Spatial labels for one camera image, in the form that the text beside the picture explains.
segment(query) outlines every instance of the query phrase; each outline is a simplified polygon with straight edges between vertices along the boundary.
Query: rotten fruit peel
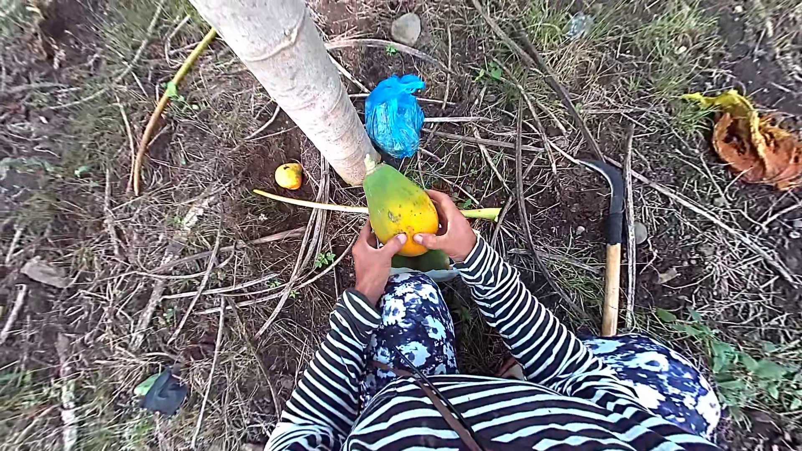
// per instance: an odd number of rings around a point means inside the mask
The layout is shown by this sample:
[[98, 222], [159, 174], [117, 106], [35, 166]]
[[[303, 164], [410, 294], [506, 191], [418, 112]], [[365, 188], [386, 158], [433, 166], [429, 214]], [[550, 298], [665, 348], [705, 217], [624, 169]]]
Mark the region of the rotten fruit peel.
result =
[[781, 190], [802, 185], [799, 138], [772, 125], [749, 99], [734, 89], [715, 97], [697, 92], [683, 98], [720, 112], [713, 129], [713, 148], [740, 180]]

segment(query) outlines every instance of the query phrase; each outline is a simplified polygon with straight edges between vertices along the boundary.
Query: papaya tree trunk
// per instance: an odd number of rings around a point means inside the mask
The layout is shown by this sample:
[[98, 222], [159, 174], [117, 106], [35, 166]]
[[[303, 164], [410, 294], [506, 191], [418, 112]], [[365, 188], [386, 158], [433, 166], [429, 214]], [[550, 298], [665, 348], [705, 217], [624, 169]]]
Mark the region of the papaya tree trunk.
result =
[[379, 159], [303, 0], [190, 0], [347, 183]]

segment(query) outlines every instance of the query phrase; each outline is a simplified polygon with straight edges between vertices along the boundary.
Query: blue plastic bag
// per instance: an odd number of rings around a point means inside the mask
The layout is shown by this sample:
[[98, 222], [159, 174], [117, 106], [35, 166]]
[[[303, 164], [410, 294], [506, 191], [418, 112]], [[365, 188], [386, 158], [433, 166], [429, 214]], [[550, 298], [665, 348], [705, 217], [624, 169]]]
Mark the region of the blue plastic bag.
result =
[[365, 102], [367, 135], [384, 152], [396, 158], [418, 150], [423, 110], [413, 92], [425, 83], [417, 75], [393, 75], [379, 83]]

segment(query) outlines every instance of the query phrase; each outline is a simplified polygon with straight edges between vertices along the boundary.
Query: wooden handle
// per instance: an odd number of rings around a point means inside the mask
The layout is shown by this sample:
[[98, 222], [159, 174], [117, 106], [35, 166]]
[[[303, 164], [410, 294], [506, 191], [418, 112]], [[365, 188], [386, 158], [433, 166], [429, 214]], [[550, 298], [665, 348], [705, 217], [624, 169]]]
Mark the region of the wooden handle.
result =
[[604, 306], [601, 308], [601, 336], [618, 332], [618, 292], [621, 284], [621, 243], [607, 246], [605, 262]]

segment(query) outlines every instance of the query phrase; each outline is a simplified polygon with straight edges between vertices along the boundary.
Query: striped shirt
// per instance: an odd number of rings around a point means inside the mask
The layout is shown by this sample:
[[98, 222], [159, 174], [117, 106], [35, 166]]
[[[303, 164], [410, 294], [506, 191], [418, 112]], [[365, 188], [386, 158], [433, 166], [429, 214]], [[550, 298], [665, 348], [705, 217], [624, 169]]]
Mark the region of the striped shirt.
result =
[[[527, 379], [428, 378], [485, 449], [718, 449], [643, 407], [484, 239], [455, 268]], [[342, 295], [331, 331], [265, 449], [466, 449], [410, 377], [389, 383], [360, 408], [365, 349], [380, 323], [357, 291]]]

